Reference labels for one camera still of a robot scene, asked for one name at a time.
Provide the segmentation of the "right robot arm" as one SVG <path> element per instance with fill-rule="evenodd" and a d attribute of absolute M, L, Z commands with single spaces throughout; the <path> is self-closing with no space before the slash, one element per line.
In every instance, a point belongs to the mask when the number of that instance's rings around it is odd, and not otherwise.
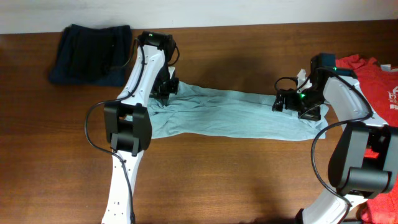
<path fill-rule="evenodd" d="M 310 61 L 310 74 L 292 78 L 296 88 L 276 88 L 273 111 L 291 110 L 300 119 L 319 121 L 320 107 L 328 103 L 338 122 L 323 128 L 313 139 L 310 159 L 324 190 L 309 207 L 295 216 L 295 223 L 344 223 L 353 208 L 379 194 L 389 193 L 397 179 L 397 128 L 372 108 L 353 70 L 339 68 L 335 56 L 320 53 Z M 335 127 L 343 132 L 328 164 L 324 181 L 315 162 L 321 135 Z"/>

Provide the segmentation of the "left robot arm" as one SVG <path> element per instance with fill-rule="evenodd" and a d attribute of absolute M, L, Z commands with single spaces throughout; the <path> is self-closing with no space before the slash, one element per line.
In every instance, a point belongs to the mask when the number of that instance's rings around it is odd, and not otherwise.
<path fill-rule="evenodd" d="M 102 223 L 134 223 L 134 187 L 140 161 L 152 139 L 147 105 L 151 98 L 166 105 L 177 94 L 172 57 L 179 50 L 170 34 L 144 31 L 136 39 L 137 58 L 116 100 L 104 104 L 106 139 L 113 168 L 108 203 Z"/>

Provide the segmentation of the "light blue t-shirt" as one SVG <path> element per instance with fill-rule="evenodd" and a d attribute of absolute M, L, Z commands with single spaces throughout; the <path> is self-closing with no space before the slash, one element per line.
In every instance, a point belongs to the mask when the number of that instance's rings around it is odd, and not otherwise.
<path fill-rule="evenodd" d="M 147 109 L 152 138 L 182 133 L 229 138 L 304 141 L 313 139 L 328 123 L 328 107 L 319 106 L 321 120 L 300 119 L 297 112 L 273 111 L 274 95 L 202 88 L 181 82 L 167 106 L 151 98 Z"/>

